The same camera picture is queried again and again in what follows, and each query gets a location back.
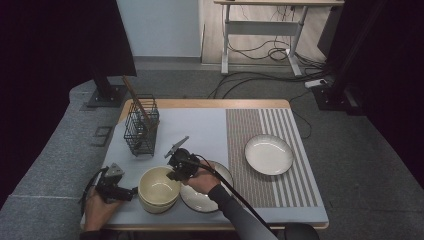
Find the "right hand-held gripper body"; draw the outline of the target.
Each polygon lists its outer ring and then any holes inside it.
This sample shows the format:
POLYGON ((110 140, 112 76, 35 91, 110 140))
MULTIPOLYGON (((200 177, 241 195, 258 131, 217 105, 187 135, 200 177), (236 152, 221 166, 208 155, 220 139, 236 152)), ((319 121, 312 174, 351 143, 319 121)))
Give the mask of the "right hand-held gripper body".
POLYGON ((200 159, 190 153, 182 145, 189 139, 185 136, 182 140, 175 143, 171 149, 164 155, 164 158, 169 158, 168 164, 172 167, 172 171, 180 171, 182 180, 188 180, 197 172, 200 164, 200 159))

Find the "dark curtain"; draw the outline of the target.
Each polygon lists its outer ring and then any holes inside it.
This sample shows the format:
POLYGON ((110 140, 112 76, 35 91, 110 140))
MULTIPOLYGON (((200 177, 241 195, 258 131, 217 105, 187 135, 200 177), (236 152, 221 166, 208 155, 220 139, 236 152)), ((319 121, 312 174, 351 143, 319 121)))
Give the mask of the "dark curtain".
POLYGON ((0 207, 55 131, 73 87, 135 73, 118 0, 0 0, 0 207))
POLYGON ((345 79, 424 188, 424 0, 345 0, 333 52, 357 40, 345 79))

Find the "black metal stand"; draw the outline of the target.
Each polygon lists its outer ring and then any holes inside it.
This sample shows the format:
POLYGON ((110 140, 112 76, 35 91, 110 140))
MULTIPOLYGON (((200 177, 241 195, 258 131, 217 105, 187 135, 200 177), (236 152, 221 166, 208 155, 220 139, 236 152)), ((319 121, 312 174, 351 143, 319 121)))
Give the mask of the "black metal stand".
POLYGON ((93 68, 91 74, 96 85, 96 89, 88 102, 84 103, 84 110, 94 110, 99 107, 118 108, 122 105, 127 93, 125 85, 113 85, 107 76, 100 70, 93 68))
POLYGON ((344 111, 362 115, 362 97, 353 83, 361 63, 360 53, 387 0, 345 0, 329 50, 330 59, 324 69, 331 84, 313 87, 318 108, 323 111, 344 111))

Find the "white plate with dark rim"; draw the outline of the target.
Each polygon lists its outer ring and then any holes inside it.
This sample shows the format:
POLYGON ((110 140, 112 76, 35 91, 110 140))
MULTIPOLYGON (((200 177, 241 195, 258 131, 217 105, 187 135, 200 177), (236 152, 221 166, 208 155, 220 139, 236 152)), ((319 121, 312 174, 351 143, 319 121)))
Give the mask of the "white plate with dark rim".
MULTIPOLYGON (((230 171, 221 163, 213 161, 215 170, 233 186, 233 177, 230 171)), ((207 195, 195 191, 189 185, 181 185, 180 196, 182 201, 192 210, 202 213, 218 211, 218 204, 212 201, 207 195)))
POLYGON ((244 153, 254 170, 270 176, 287 172, 295 160, 292 149, 283 139, 266 134, 252 137, 246 143, 244 153))

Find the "person's left hand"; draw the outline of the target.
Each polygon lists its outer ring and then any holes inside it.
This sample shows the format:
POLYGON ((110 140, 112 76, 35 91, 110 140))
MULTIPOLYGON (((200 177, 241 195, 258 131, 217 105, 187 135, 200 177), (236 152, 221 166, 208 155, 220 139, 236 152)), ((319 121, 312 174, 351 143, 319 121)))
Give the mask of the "person's left hand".
POLYGON ((95 189, 92 189, 86 200, 86 224, 104 225, 121 206, 122 201, 105 203, 95 189))

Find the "blue-grey table mat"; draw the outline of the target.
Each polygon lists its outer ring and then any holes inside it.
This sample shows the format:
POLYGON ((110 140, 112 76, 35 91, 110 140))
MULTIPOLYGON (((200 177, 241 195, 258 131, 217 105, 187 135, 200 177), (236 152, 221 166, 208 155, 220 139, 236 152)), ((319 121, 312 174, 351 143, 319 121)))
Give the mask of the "blue-grey table mat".
MULTIPOLYGON (((124 176, 119 185, 123 188, 133 188, 145 171, 155 166, 165 166, 168 160, 164 155, 174 143, 188 136, 189 139, 183 144, 185 149, 219 162, 229 169, 227 110, 229 109, 162 109, 154 155, 133 155, 124 140, 125 123, 120 122, 114 128, 103 164, 109 166, 116 163, 120 166, 124 176)), ((303 222, 316 228, 326 228, 329 219, 322 198, 321 201, 322 204, 317 207, 254 208, 274 228, 281 228, 288 222, 303 222)))

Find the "black rounded object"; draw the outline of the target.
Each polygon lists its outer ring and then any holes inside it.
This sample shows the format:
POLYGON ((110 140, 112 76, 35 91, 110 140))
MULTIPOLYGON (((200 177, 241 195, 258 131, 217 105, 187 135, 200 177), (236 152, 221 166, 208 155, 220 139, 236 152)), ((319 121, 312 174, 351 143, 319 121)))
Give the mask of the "black rounded object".
POLYGON ((308 224, 290 223, 284 230, 285 240, 320 240, 317 231, 308 224))

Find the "black wire cutlery basket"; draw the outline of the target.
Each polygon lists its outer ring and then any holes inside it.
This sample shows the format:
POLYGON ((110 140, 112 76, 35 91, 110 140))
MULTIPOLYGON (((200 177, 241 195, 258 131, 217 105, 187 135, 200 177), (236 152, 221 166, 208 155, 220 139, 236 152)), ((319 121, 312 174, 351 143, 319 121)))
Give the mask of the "black wire cutlery basket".
MULTIPOLYGON (((137 98, 148 117, 157 114, 160 120, 156 99, 152 94, 137 94, 137 98)), ((154 130, 149 129, 149 124, 142 111, 135 103, 131 103, 125 120, 124 131, 124 140, 129 146, 131 153, 135 156, 141 154, 154 155, 157 130, 158 127, 154 130)))

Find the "dark panel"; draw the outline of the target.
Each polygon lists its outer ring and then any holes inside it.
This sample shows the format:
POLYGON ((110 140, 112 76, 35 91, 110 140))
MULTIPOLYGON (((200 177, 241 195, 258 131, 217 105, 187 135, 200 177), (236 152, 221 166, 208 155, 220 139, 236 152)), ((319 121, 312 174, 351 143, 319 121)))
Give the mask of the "dark panel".
POLYGON ((326 57, 326 61, 335 60, 342 51, 341 36, 339 35, 339 22, 343 13, 342 6, 330 8, 317 47, 326 57))

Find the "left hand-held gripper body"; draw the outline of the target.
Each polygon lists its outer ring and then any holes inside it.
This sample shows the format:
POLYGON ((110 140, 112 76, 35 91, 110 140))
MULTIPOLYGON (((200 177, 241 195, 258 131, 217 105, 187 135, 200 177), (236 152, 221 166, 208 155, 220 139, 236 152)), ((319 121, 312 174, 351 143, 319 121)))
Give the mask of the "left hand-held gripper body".
POLYGON ((118 186, 122 179, 124 171, 116 164, 102 170, 99 180, 95 186, 95 190, 101 196, 104 202, 109 200, 131 201, 134 195, 132 189, 126 189, 118 186))

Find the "person's right hand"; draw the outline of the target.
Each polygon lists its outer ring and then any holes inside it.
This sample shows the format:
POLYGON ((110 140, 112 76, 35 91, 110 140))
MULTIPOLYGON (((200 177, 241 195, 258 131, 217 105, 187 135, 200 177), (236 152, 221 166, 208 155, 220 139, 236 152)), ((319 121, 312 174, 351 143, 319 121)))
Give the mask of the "person's right hand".
POLYGON ((208 170, 199 167, 193 177, 183 180, 182 183, 196 192, 208 194, 215 186, 220 185, 221 181, 208 170))

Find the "white power strip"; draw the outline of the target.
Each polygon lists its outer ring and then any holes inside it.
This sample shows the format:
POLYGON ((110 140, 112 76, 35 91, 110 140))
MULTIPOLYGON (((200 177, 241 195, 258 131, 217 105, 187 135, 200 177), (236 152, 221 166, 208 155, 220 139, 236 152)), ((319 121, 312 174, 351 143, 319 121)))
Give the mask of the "white power strip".
POLYGON ((327 81, 325 79, 310 80, 304 83, 304 86, 307 89, 325 85, 327 85, 327 81))

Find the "dark floor socket frame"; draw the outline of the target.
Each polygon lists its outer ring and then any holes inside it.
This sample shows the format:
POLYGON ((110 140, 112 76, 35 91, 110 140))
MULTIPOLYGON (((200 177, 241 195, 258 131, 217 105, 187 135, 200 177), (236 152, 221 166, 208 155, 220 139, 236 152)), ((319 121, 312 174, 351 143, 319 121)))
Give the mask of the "dark floor socket frame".
POLYGON ((111 126, 99 126, 92 137, 90 145, 94 147, 104 147, 108 142, 111 132, 111 126))

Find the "white desk with metal legs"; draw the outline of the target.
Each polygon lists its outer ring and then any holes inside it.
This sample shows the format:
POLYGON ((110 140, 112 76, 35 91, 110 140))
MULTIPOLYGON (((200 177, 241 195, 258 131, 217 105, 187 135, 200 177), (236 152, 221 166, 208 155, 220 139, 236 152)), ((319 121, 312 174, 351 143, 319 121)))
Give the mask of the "white desk with metal legs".
POLYGON ((223 27, 223 51, 221 55, 221 73, 229 73, 229 36, 259 35, 259 36, 289 36, 292 37, 290 47, 285 51, 291 69, 295 76, 301 76, 296 48, 303 30, 305 19, 310 7, 340 7, 344 0, 213 0, 215 4, 225 7, 223 27), (240 6, 300 6, 302 14, 295 21, 265 22, 265 21, 234 21, 230 19, 230 9, 233 5, 240 6))

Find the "brown white striped placemat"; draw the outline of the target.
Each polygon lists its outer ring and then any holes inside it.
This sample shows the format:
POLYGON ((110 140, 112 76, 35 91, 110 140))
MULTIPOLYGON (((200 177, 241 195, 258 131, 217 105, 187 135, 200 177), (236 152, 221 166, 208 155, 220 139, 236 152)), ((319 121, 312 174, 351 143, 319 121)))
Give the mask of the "brown white striped placemat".
POLYGON ((226 111, 228 164, 234 188, 255 208, 317 207, 322 204, 292 111, 229 109, 226 111), (244 148, 259 134, 283 139, 294 153, 285 173, 266 176, 246 161, 244 148))

